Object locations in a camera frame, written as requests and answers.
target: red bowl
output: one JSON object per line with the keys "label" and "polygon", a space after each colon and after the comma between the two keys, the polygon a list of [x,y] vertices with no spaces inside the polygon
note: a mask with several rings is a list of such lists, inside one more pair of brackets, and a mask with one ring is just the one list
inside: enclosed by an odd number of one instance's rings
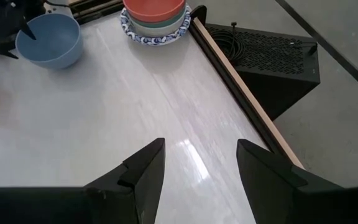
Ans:
{"label": "red bowl", "polygon": [[166,21],[177,15],[185,3],[185,0],[124,0],[129,14],[142,22]]}

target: gray floor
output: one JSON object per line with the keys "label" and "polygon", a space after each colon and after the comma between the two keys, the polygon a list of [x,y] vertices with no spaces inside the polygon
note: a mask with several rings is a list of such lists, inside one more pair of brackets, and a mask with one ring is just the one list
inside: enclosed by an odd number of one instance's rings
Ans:
{"label": "gray floor", "polygon": [[[208,7],[208,23],[228,26],[236,21],[239,27],[308,36],[274,0],[188,2],[193,7]],[[358,66],[356,2],[330,1],[326,5],[312,0],[289,1]],[[333,19],[332,12],[339,18]],[[318,50],[320,86],[275,124],[308,170],[344,187],[358,186],[358,83],[324,49]]]}

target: plate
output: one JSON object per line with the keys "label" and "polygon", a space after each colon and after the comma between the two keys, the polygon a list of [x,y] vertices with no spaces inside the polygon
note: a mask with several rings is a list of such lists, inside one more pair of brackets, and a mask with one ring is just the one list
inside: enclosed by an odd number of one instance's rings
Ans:
{"label": "plate", "polygon": [[180,37],[183,37],[186,34],[191,21],[190,11],[190,6],[186,4],[185,20],[183,21],[182,25],[172,34],[168,34],[163,37],[144,37],[142,35],[136,34],[135,29],[131,24],[131,20],[129,19],[128,11],[126,8],[122,9],[121,11],[121,27],[125,34],[135,42],[150,46],[166,45],[178,40]]}

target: wooden strip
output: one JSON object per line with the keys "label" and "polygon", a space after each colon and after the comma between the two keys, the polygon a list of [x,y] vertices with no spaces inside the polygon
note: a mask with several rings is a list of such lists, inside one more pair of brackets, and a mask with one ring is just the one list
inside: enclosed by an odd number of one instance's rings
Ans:
{"label": "wooden strip", "polygon": [[223,54],[222,50],[218,47],[218,45],[215,43],[215,41],[212,39],[208,31],[205,29],[204,25],[200,22],[198,18],[194,19],[195,26],[200,30],[200,32],[204,35],[205,39],[208,41],[210,46],[214,49],[214,51],[217,53],[218,57],[221,59],[223,64],[226,66],[226,68],[229,70],[230,74],[232,75],[233,79],[237,82],[238,86],[241,88],[241,90],[244,92],[245,96],[248,97],[249,101],[252,103],[254,108],[257,110],[258,114],[263,119],[264,123],[268,126],[270,131],[273,133],[274,137],[277,139],[281,147],[283,147],[285,153],[290,158],[292,163],[294,165],[301,167],[302,169],[305,169],[302,165],[302,163],[299,161],[295,153],[292,151],[288,143],[284,140],[283,136],[280,134],[276,126],[273,124],[272,120],[267,116],[265,110],[261,107],[259,102],[256,100],[254,95],[251,93],[251,91],[248,89],[247,85],[242,81],[239,74],[236,72],[234,67],[230,64],[229,60],[226,58],[226,56]]}

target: white table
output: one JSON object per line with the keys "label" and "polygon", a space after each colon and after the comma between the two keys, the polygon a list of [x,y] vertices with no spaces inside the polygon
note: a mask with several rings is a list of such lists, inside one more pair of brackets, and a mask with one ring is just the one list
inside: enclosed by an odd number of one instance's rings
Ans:
{"label": "white table", "polygon": [[265,145],[192,36],[138,45],[117,14],[83,35],[59,72],[0,57],[0,186],[82,186],[164,137],[156,223],[255,223],[236,144]]}

